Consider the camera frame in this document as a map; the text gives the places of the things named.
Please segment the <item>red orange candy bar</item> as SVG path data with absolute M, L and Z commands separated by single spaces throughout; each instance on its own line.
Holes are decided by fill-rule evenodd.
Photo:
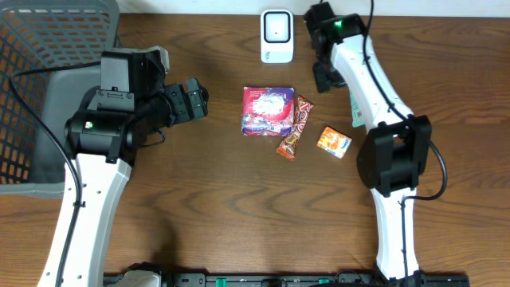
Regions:
M 288 135 L 286 135 L 276 149 L 278 154 L 290 159 L 291 161 L 296 158 L 297 145 L 308 121 L 309 114 L 314 106 L 315 105 L 311 101 L 307 100 L 303 96 L 297 97 L 292 130 Z

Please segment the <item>red purple snack packet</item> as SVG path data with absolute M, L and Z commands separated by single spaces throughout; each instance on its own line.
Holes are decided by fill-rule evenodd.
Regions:
M 244 87 L 241 132 L 244 136 L 286 136 L 294 123 L 294 88 Z

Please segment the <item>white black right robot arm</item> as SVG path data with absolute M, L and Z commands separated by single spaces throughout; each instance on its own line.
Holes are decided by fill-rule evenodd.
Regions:
M 337 16 L 329 2 L 320 2 L 305 13 L 304 23 L 317 57 L 318 92 L 348 87 L 363 116 L 367 134 L 356 164 L 375 201 L 375 268 L 383 282 L 408 282 L 419 272 L 414 201 L 426 169 L 431 123 L 414 115 L 394 90 L 375 55 L 370 22 L 358 14 Z

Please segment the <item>small orange snack box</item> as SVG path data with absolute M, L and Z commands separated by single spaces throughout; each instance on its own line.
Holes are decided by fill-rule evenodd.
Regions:
M 342 159 L 350 147 L 352 139 L 341 132 L 326 127 L 320 135 L 317 146 L 338 159 Z

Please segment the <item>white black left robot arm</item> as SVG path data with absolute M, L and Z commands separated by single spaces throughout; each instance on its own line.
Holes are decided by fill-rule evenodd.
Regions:
M 100 86 L 65 124 L 64 195 L 40 286 L 101 286 L 116 208 L 147 137 L 205 117 L 209 93 L 195 78 L 168 85 L 168 52 L 107 49 Z

